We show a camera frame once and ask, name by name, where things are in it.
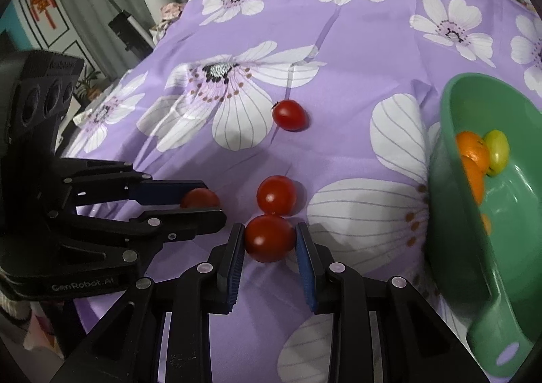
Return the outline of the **orange fruit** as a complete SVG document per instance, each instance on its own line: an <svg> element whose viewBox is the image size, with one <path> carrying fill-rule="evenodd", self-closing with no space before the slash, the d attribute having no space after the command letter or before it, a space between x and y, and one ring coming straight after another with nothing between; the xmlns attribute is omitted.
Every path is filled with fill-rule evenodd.
<svg viewBox="0 0 542 383"><path fill-rule="evenodd" d="M484 176L477 164L467 156L461 156L461 163L470 185L475 202L480 205L485 195Z"/></svg>
<svg viewBox="0 0 542 383"><path fill-rule="evenodd" d="M456 135L456 144L462 156L470 158L480 169L481 173L488 173L489 149L480 135L465 130Z"/></svg>

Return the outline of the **red chinese knot decoration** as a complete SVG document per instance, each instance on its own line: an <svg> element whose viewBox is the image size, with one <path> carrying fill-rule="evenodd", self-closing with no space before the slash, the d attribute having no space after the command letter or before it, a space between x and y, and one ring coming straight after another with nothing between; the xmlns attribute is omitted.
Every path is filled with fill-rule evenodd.
<svg viewBox="0 0 542 383"><path fill-rule="evenodd" d="M40 16L43 16L49 23L52 29L56 29L57 25L53 20L53 17L49 13L49 7L56 8L55 0L29 0L30 13L32 18L36 21L40 21Z"/></svg>

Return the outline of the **green plastic bowl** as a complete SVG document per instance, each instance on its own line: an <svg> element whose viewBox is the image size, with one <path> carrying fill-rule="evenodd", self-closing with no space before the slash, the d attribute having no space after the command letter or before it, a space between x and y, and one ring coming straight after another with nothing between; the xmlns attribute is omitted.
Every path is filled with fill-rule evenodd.
<svg viewBox="0 0 542 383"><path fill-rule="evenodd" d="M445 86L430 161L427 264L454 325L481 368L513 376L541 334L541 113L491 76L462 74ZM498 129L510 158L486 177L476 202L458 133Z"/></svg>

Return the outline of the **purple floral tablecloth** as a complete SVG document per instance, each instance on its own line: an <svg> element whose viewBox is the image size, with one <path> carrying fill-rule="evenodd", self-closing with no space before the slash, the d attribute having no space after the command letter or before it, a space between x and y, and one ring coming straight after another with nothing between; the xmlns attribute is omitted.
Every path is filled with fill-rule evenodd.
<svg viewBox="0 0 542 383"><path fill-rule="evenodd" d="M371 278L404 276L464 339L422 267L439 101L462 73L539 104L540 16L515 0L189 0L67 155L200 179L233 222L258 214L266 177L289 177L317 243ZM284 99L306 129L275 124Z"/></svg>

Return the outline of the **red cherry tomato pair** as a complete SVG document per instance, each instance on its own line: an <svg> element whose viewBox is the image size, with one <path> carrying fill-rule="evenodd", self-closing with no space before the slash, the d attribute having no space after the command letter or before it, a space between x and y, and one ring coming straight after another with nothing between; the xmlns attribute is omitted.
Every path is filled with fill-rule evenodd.
<svg viewBox="0 0 542 383"><path fill-rule="evenodd" d="M260 263L282 260L295 247L293 226L283 217L264 214L253 218L245 228L245 249Z"/></svg>
<svg viewBox="0 0 542 383"><path fill-rule="evenodd" d="M267 177L258 186L256 201L264 213L289 216L297 203L296 186L288 177Z"/></svg>

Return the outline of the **pink crumpled cloth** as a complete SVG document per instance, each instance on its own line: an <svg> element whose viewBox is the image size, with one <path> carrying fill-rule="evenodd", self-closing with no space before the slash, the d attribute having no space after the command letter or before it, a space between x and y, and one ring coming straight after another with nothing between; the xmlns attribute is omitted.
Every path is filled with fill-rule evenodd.
<svg viewBox="0 0 542 383"><path fill-rule="evenodd" d="M161 8L160 19L151 28L151 38L155 45L164 38L167 30L171 25L180 19L186 4L171 2Z"/></svg>

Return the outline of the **green jujube fruit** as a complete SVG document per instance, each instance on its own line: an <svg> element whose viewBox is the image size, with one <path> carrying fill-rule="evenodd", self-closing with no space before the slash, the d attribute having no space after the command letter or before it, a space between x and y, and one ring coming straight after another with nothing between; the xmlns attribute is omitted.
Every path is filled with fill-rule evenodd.
<svg viewBox="0 0 542 383"><path fill-rule="evenodd" d="M496 177L509 162L510 146L506 135L499 129L493 129L483 137L489 151L489 168L487 174Z"/></svg>

